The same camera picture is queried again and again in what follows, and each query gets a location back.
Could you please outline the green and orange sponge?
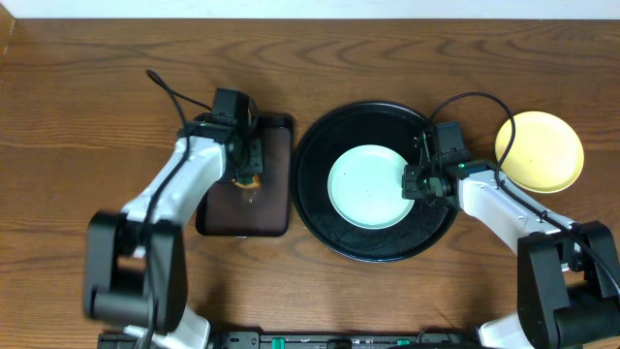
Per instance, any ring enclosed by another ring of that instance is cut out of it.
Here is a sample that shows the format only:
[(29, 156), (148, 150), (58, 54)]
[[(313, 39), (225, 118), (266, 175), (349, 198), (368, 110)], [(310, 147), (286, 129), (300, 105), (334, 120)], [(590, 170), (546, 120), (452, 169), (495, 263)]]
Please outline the green and orange sponge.
[(233, 184), (242, 189), (256, 189), (261, 186), (261, 179), (258, 174), (238, 177)]

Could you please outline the pale green plate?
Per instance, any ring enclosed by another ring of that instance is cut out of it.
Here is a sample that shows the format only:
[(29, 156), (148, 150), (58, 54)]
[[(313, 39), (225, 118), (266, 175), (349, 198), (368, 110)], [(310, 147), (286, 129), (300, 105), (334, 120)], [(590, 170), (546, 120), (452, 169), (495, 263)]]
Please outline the pale green plate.
[(365, 144), (344, 152), (331, 167), (327, 193), (336, 212), (367, 230), (381, 230), (403, 220), (414, 201), (402, 197), (406, 160), (381, 145)]

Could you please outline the yellow plate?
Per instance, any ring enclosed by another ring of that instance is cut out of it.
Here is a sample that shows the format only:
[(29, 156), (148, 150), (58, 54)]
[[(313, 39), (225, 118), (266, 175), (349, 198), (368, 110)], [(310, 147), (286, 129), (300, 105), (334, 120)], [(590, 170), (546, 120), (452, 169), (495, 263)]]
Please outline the yellow plate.
[(584, 165), (582, 143), (561, 118), (525, 111), (505, 122), (495, 140), (495, 154), (507, 154), (502, 171), (521, 188), (560, 192), (576, 182)]

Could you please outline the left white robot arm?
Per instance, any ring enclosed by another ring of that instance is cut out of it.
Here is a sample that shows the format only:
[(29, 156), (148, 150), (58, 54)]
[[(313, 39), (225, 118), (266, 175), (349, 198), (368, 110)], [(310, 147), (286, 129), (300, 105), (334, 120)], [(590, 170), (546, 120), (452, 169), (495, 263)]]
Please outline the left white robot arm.
[(249, 113), (184, 125), (151, 183), (86, 230), (82, 309), (124, 328), (138, 348), (204, 348), (210, 325), (187, 304), (183, 233), (202, 197), (226, 172), (250, 165), (258, 119)]

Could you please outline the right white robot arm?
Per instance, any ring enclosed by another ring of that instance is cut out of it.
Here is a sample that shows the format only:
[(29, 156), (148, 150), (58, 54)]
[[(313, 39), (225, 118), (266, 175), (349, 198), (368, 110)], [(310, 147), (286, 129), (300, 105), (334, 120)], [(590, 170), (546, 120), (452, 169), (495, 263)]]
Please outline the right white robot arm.
[(619, 256), (603, 223), (577, 223), (553, 212), (485, 161), (436, 174), (407, 165), (402, 195), (447, 201), (515, 253), (517, 310), (479, 327), (482, 346), (577, 348), (618, 336)]

